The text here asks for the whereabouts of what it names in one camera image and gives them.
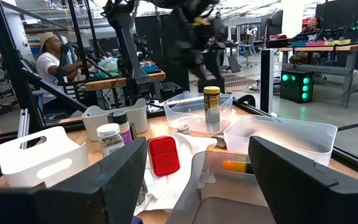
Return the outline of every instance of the white t-shirt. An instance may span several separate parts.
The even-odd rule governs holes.
[[[57,78],[54,75],[48,73],[48,69],[51,66],[59,66],[60,61],[53,54],[45,52],[37,59],[37,73],[45,81],[52,84],[56,89],[63,91],[61,86],[57,85]],[[53,96],[50,93],[44,94],[44,104],[48,103],[51,100],[54,100],[56,96]]]

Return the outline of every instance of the orange marker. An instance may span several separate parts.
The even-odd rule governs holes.
[[[222,168],[231,172],[240,172],[245,174],[254,174],[250,163],[237,161],[223,161]]]

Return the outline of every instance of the red case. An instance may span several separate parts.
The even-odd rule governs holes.
[[[157,177],[173,174],[180,168],[177,145],[170,136],[163,136],[149,141],[150,161]]]

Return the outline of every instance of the purple label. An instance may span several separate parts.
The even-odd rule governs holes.
[[[131,131],[128,130],[124,133],[120,133],[122,140],[124,140],[124,144],[130,143],[132,141],[132,135],[131,135]]]

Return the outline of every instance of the white jar cap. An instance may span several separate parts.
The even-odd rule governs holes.
[[[107,138],[119,134],[118,124],[104,124],[96,129],[99,138]]]

